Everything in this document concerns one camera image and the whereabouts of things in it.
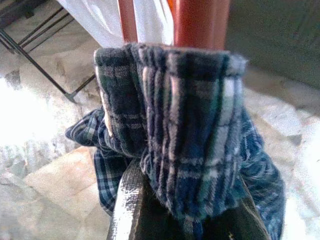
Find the white fabric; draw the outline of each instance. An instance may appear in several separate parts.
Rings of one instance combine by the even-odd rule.
[[[58,0],[104,48],[123,42],[117,0]],[[173,42],[174,24],[166,0],[134,0],[138,42]]]

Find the tile floor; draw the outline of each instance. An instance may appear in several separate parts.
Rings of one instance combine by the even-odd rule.
[[[49,1],[6,31],[19,40],[58,7]],[[73,21],[31,56],[71,91],[93,73],[98,47]],[[101,104],[96,82],[78,93],[75,105],[23,57],[0,46],[0,59],[0,240],[106,239],[109,217],[99,206],[94,149],[64,136]],[[254,66],[244,83],[245,105],[286,184],[282,239],[318,240],[320,91]]]

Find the plaid shirt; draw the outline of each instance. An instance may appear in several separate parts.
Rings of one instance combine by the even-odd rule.
[[[128,44],[99,49],[95,63],[103,108],[66,136],[97,147],[99,196],[108,213],[123,172],[139,158],[186,236],[201,239],[205,218],[238,205],[242,177],[271,238],[279,238],[283,182],[243,107],[243,58]]]

